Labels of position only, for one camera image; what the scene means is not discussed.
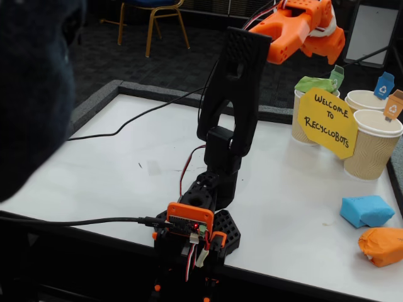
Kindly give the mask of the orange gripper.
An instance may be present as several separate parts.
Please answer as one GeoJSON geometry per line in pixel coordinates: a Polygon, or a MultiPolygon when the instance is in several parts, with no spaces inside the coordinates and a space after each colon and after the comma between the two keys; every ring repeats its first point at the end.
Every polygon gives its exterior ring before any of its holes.
{"type": "Polygon", "coordinates": [[[336,27],[332,33],[326,33],[324,31],[313,31],[306,38],[304,45],[300,47],[300,50],[307,56],[319,55],[321,57],[327,57],[329,65],[334,65],[343,52],[343,46],[337,47],[341,42],[344,44],[344,30],[336,27]],[[326,52],[318,47],[328,47],[326,52]]]}

